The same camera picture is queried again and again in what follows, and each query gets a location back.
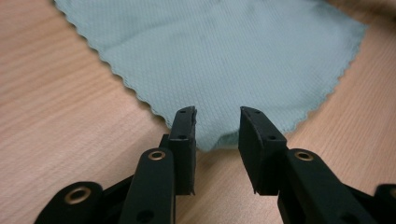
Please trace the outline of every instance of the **cloth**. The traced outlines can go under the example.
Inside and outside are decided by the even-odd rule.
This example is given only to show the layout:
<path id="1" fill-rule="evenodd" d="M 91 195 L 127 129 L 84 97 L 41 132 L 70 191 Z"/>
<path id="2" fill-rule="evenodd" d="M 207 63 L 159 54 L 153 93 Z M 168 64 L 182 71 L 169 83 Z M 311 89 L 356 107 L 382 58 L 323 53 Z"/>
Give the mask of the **cloth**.
<path id="1" fill-rule="evenodd" d="M 172 125 L 195 105 L 197 146 L 235 146 L 240 106 L 295 129 L 337 84 L 366 26 L 322 0 L 56 0 L 101 60 Z"/>

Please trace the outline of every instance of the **wooden table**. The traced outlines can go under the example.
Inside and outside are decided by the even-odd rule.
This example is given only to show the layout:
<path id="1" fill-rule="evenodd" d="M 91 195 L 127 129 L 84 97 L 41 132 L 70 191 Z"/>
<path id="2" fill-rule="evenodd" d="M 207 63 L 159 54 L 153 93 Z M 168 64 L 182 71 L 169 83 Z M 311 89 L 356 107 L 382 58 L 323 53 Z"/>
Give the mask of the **wooden table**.
<path id="1" fill-rule="evenodd" d="M 372 194 L 396 183 L 396 1 L 333 3 L 370 28 L 334 93 L 287 138 Z M 0 40 L 0 223 L 34 222 L 77 181 L 108 188 L 169 132 L 51 1 L 1 1 Z M 177 223 L 281 222 L 235 149 L 199 151 L 195 187 L 177 198 Z"/>

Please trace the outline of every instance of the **blue cloth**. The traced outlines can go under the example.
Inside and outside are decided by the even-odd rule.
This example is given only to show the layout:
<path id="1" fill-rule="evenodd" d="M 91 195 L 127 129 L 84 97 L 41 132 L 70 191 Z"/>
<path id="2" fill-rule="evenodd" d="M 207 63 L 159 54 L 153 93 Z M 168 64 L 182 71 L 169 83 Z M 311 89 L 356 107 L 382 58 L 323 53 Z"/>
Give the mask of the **blue cloth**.
<path id="1" fill-rule="evenodd" d="M 283 133 L 332 92 L 366 26 L 322 0 L 56 0 L 165 118 L 195 105 L 197 146 L 236 145 L 241 105 Z"/>

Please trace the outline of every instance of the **wooden surface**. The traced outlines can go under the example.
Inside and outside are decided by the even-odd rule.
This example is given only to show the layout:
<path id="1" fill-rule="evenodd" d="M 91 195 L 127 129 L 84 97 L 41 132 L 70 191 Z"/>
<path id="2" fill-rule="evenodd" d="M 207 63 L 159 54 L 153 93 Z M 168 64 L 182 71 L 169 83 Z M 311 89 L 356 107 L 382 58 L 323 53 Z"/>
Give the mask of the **wooden surface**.
<path id="1" fill-rule="evenodd" d="M 370 28 L 289 147 L 318 153 L 372 194 L 396 183 L 396 1 L 332 2 Z M 108 188 L 168 132 L 51 1 L 0 1 L 0 40 L 0 223 L 33 223 L 77 181 Z M 195 188 L 177 199 L 177 223 L 281 223 L 276 197 L 253 194 L 237 150 L 198 152 Z"/>

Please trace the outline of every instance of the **microfiber cleaning cloth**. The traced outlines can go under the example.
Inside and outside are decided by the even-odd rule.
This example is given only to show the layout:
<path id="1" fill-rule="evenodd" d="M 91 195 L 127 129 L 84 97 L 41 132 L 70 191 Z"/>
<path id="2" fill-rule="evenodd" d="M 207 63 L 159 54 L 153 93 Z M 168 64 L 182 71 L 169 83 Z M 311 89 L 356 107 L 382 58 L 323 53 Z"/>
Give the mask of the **microfiber cleaning cloth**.
<path id="1" fill-rule="evenodd" d="M 56 0 L 165 118 L 195 105 L 197 146 L 237 144 L 240 106 L 292 131 L 332 92 L 366 26 L 322 0 Z"/>

